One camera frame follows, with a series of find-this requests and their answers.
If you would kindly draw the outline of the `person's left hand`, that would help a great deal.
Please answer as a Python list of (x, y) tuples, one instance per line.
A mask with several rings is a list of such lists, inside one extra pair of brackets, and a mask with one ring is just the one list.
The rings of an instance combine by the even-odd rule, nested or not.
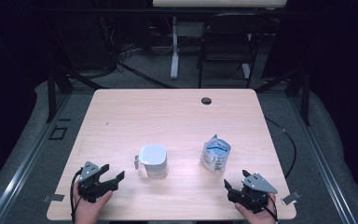
[(80, 197), (77, 187), (75, 187), (73, 190), (73, 197), (76, 201), (75, 224), (96, 224), (102, 209), (112, 195), (113, 192), (109, 190), (95, 203), (90, 203)]

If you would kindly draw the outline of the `aluminium floor rail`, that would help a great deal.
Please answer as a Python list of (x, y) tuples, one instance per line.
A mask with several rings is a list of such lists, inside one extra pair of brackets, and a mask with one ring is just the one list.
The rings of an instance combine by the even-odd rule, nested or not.
[(300, 113), (300, 105), (296, 98), (289, 98), (289, 104), (294, 110), (295, 117), (301, 129), (307, 136), (310, 143), (310, 154), (316, 163), (318, 172), (324, 181), (324, 185), (330, 195), (331, 201), (333, 202), (337, 213), (341, 219), (342, 224), (358, 224), (347, 200), (345, 199), (341, 187), (339, 186), (334, 174), (332, 173), (330, 166), (320, 148), (320, 145), (311, 129), (310, 126), (302, 119)]
[(0, 224), (53, 224), (47, 217), (76, 132), (70, 112), (73, 97), (59, 99), (57, 113), (45, 122), (45, 101), (39, 100), (21, 138), (0, 172)]

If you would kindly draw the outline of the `person's right hand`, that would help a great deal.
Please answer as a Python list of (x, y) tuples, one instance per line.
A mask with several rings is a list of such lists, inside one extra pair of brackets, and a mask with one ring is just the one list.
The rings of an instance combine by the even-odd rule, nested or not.
[(277, 209), (275, 201), (276, 196), (270, 193), (267, 209), (256, 214), (250, 210), (247, 210), (239, 203), (235, 204), (235, 208), (245, 217), (245, 219), (250, 224), (276, 224), (275, 217), (277, 216)]

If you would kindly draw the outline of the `black metal stand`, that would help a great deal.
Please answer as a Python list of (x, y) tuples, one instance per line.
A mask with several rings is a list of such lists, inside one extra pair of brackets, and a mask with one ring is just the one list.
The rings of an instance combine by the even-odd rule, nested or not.
[(94, 90), (102, 89), (103, 86), (83, 77), (78, 72), (65, 66), (59, 66), (58, 68), (51, 68), (48, 73), (48, 119), (47, 122), (51, 122), (57, 113), (56, 102), (56, 88), (59, 88), (63, 94), (70, 94), (74, 87), (69, 81), (72, 77), (86, 86), (91, 87)]
[(261, 93), (278, 85), (282, 81), (289, 79), (289, 84), (285, 89), (287, 97), (296, 97), (301, 92), (300, 117), (306, 125), (310, 126), (309, 108), (310, 108), (310, 72), (306, 68), (296, 68), (288, 73), (273, 78), (267, 84), (255, 89), (257, 93)]

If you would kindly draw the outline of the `white desk with legs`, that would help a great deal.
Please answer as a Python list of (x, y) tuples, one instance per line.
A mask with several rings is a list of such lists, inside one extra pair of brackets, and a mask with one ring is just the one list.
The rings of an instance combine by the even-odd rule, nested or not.
[[(214, 8), (285, 8), (287, 0), (153, 0), (153, 6), (159, 9), (212, 9)], [(179, 49), (178, 38), (200, 37), (201, 21), (181, 21), (172, 17), (172, 67), (171, 79), (178, 78)]]

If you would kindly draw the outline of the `white and blue pouch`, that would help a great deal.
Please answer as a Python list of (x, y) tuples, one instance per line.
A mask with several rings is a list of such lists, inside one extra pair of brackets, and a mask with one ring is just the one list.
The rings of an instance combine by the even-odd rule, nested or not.
[(224, 173), (230, 150), (231, 145), (215, 134), (204, 143), (200, 162), (208, 171)]

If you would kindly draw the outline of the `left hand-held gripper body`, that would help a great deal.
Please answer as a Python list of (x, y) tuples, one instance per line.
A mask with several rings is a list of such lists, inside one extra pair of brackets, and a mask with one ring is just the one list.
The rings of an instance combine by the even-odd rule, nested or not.
[(101, 190), (102, 182), (100, 177), (98, 177), (100, 168), (100, 166), (93, 162), (87, 161), (80, 174), (78, 193), (90, 203), (95, 203), (103, 195)]

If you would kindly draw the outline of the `black folding chair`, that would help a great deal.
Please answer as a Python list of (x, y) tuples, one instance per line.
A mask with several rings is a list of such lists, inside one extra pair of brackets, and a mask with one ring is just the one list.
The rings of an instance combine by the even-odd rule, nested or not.
[(235, 63), (249, 66), (246, 87), (249, 88), (262, 36), (269, 28), (266, 16), (256, 13), (218, 13), (202, 27), (198, 87), (203, 80), (205, 63)]

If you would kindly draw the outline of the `clear jar with white lid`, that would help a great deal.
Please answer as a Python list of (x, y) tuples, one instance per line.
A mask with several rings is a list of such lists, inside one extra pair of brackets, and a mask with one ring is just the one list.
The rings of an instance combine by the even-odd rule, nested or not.
[(168, 175), (167, 150), (163, 145), (146, 145), (134, 158), (134, 168), (143, 165), (149, 178), (162, 179)]

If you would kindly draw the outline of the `grey tape strip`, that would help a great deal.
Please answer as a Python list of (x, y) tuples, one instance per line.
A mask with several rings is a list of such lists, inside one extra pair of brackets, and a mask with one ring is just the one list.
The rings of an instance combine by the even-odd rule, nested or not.
[(281, 201), (283, 204), (288, 205), (291, 203), (295, 203), (300, 197), (301, 194), (296, 190), (290, 193), (288, 196), (281, 198)]
[(51, 202), (62, 202), (65, 195), (62, 194), (51, 194), (51, 195), (45, 195), (43, 198), (43, 202), (45, 203), (51, 203)]

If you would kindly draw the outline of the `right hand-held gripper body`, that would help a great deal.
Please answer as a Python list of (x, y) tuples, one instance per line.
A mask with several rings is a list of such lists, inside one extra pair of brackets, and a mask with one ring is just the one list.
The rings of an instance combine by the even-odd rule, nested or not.
[(261, 212), (269, 201), (269, 194), (278, 191), (259, 173), (254, 173), (242, 181), (242, 189), (227, 192), (230, 202), (239, 203), (254, 214)]

